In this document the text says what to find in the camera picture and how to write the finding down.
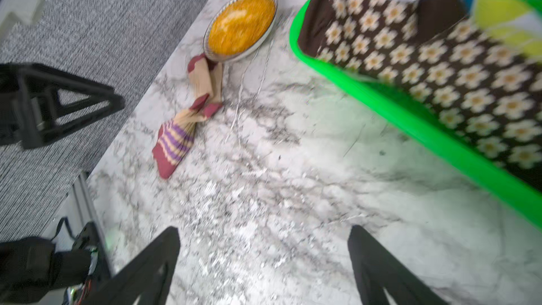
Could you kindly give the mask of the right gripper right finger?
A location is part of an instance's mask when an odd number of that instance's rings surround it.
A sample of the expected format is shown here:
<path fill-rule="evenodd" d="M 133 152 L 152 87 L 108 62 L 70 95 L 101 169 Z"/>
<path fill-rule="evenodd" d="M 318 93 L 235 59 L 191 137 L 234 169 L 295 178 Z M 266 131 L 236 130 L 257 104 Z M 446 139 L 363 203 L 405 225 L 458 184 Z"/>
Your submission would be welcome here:
<path fill-rule="evenodd" d="M 347 245 L 363 304 L 446 303 L 360 225 L 351 228 Z"/>

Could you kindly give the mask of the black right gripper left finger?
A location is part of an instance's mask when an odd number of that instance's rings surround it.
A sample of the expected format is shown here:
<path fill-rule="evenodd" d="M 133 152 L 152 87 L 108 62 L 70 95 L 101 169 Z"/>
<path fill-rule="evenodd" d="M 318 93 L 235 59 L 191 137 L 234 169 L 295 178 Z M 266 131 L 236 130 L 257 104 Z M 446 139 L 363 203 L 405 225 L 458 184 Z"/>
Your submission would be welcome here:
<path fill-rule="evenodd" d="M 84 304 L 165 304 L 180 252 L 179 231 L 166 228 Z"/>

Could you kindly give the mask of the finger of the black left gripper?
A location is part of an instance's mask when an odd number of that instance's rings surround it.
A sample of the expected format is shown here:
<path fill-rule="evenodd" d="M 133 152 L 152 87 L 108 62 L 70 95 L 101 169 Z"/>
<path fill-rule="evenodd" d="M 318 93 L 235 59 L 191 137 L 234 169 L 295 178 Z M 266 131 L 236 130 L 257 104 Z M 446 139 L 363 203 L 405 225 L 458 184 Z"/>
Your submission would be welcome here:
<path fill-rule="evenodd" d="M 114 88 L 43 64 L 1 65 L 1 145 L 42 148 L 125 107 Z"/>

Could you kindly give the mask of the pink tan striped sock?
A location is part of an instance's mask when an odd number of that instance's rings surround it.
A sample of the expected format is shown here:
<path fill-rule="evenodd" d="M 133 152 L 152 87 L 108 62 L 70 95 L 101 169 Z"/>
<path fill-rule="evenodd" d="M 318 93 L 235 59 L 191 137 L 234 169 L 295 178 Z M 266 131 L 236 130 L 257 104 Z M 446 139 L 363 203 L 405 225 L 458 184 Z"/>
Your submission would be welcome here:
<path fill-rule="evenodd" d="M 196 139 L 196 129 L 216 114 L 222 104 L 223 65 L 201 54 L 192 58 L 187 73 L 194 89 L 193 104 L 161 125 L 152 149 L 159 176 L 169 179 L 183 162 Z"/>

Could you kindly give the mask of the dark floral sock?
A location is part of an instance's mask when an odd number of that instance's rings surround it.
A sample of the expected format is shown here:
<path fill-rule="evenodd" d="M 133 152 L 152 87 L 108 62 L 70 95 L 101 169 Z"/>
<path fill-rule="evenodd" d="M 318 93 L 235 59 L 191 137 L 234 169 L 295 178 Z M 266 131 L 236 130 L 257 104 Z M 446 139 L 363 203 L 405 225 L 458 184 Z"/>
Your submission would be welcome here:
<path fill-rule="evenodd" d="M 311 0 L 298 45 L 404 91 L 496 166 L 541 188 L 541 65 L 488 37 L 461 0 Z"/>

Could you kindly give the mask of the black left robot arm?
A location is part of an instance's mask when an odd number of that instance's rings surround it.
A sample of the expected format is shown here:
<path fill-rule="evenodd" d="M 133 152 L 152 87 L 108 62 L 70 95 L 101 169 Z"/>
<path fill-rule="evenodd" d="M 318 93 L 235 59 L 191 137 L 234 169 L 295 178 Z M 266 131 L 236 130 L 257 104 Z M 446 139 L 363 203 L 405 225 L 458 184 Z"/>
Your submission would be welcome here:
<path fill-rule="evenodd" d="M 1 145 L 25 150 L 52 145 L 125 106 L 114 88 L 43 64 L 1 65 Z M 59 251 L 53 237 L 73 244 Z M 94 221 L 73 234 L 62 217 L 52 238 L 1 243 L 1 302 L 32 304 L 64 289 L 65 304 L 82 304 L 112 276 Z"/>

